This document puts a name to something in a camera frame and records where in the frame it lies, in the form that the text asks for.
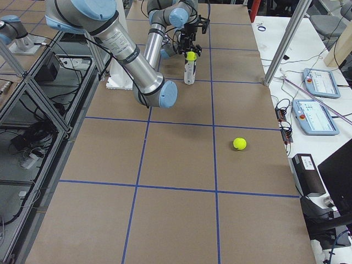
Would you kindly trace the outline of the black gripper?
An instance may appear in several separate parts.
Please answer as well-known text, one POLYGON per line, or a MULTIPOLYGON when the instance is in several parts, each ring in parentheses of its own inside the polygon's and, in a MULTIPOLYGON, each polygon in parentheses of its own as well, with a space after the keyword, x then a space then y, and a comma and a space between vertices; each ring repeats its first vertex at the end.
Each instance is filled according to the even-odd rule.
MULTIPOLYGON (((195 41, 197 34, 197 26, 195 24, 185 24, 184 25, 184 39, 188 41, 195 41)), ((177 51, 178 54, 186 54, 187 45, 184 41, 178 42, 177 51)), ((201 56, 202 47, 199 44, 196 44, 193 47, 193 52, 197 54, 197 56, 201 56)))

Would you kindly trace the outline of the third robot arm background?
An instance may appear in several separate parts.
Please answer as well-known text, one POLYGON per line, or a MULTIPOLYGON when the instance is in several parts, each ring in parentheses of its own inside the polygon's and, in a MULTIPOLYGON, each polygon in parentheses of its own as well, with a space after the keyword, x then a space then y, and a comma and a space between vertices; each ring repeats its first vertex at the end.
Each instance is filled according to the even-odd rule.
POLYGON ((10 45, 9 50, 17 55, 34 55, 39 50, 35 40, 16 15, 1 17, 1 41, 10 45))

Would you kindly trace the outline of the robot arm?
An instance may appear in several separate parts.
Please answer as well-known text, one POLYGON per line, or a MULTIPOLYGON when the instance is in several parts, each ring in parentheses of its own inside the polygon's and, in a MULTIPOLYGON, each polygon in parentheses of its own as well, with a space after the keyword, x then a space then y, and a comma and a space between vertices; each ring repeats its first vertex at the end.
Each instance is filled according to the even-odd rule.
POLYGON ((145 53, 141 54, 119 21, 116 1, 46 1, 45 6, 49 27, 72 34, 88 33, 99 39, 132 76, 134 97, 146 107, 170 108, 177 100, 176 84, 156 70, 167 27, 175 27, 179 34, 179 42, 168 44, 167 53, 201 54, 201 47, 193 41, 198 28, 205 34, 210 23, 199 14, 197 1, 148 1, 150 30, 145 53))
POLYGON ((163 59, 171 58, 177 54, 177 43, 165 42, 162 44, 160 54, 163 59))

